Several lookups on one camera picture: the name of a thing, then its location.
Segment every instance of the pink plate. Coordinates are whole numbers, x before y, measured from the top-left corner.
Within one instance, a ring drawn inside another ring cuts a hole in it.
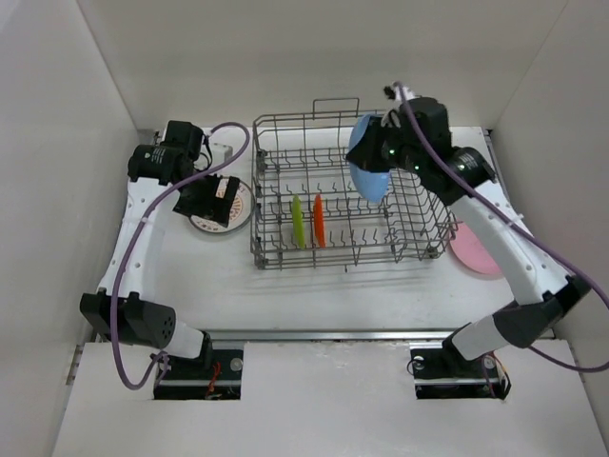
[[[466,267],[482,274],[501,274],[499,266],[466,224],[459,224],[457,236],[450,242],[450,247]]]

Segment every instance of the white wall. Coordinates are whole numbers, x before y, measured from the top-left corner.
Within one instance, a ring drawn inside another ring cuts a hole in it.
[[[609,2],[570,0],[494,132],[512,200],[539,238],[609,289]],[[609,360],[609,312],[590,296],[561,333],[585,366]],[[585,377],[609,441],[609,373]]]
[[[0,455],[48,455],[137,134],[72,0],[0,3]]]
[[[565,0],[79,0],[139,128],[383,103],[402,78],[494,125]]]

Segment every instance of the dish rack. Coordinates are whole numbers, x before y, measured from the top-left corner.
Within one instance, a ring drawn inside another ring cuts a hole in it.
[[[342,109],[322,108],[342,106]],[[348,266],[437,259],[457,229],[452,213],[419,178],[391,171],[380,204],[356,191],[344,159],[361,113],[359,98],[318,99],[311,112],[260,116],[253,125],[251,252],[260,269]],[[322,195],[325,248],[313,227]],[[291,205],[302,203],[305,247],[294,238]]]

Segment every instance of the blue bowl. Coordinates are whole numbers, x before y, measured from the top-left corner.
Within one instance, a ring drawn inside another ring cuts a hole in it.
[[[358,120],[351,131],[349,151],[362,141],[372,116],[373,114],[365,114]],[[357,189],[360,195],[369,202],[380,203],[389,190],[389,172],[373,173],[360,169],[357,165],[350,162],[349,169],[351,171],[351,179],[353,180],[355,189]]]

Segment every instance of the white plate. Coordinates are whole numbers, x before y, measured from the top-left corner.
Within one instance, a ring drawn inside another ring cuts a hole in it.
[[[217,197],[224,196],[227,183],[228,178],[223,178],[222,181],[220,181],[218,191],[216,192]],[[232,208],[230,209],[228,227],[222,227],[220,224],[208,221],[207,219],[203,219],[198,216],[190,216],[190,223],[195,228],[199,229],[200,231],[204,231],[205,233],[229,233],[233,230],[239,229],[249,220],[251,217],[252,199],[253,195],[249,186],[243,181],[240,181],[239,187],[237,188],[237,194],[235,195],[235,200],[233,201]]]

